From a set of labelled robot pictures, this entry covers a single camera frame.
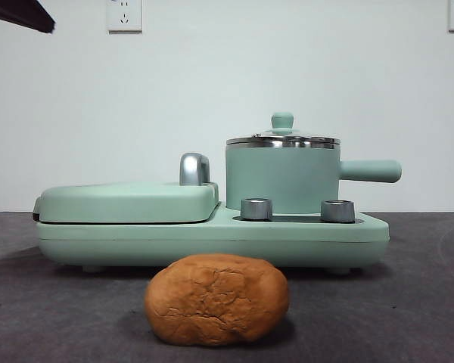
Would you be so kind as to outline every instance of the silver knob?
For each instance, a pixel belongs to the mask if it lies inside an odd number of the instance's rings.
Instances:
[[[321,202],[321,219],[325,222],[355,222],[355,207],[349,200],[325,200]]]
[[[247,198],[241,201],[241,218],[249,221],[270,221],[272,201],[264,198]]]

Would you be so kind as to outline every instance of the glass lid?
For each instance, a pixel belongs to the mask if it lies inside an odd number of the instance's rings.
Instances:
[[[256,143],[264,141],[283,141],[287,143],[295,142],[297,144],[333,144],[339,145],[340,140],[337,138],[327,138],[321,135],[307,135],[300,130],[293,129],[294,116],[289,112],[276,112],[271,117],[272,128],[264,132],[256,133],[244,138],[231,138],[227,140],[227,145]]]

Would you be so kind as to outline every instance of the appliance foot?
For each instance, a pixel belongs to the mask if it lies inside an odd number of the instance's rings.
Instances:
[[[99,272],[103,272],[106,268],[104,266],[83,266],[82,272],[86,272],[88,274],[97,274]]]
[[[329,267],[325,268],[325,271],[331,275],[344,276],[350,274],[349,267]]]

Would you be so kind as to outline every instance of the bread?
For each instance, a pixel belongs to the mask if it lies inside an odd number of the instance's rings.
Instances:
[[[145,293],[153,332],[181,346],[252,342],[270,332],[288,306],[288,282],[273,265],[219,253],[172,263]]]

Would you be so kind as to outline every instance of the gray surface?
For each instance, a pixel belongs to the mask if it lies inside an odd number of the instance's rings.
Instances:
[[[160,342],[142,311],[158,268],[87,275],[36,247],[29,213],[0,213],[0,362],[454,362],[454,213],[374,213],[390,223],[382,262],[349,277],[286,268],[287,317],[258,343]]]

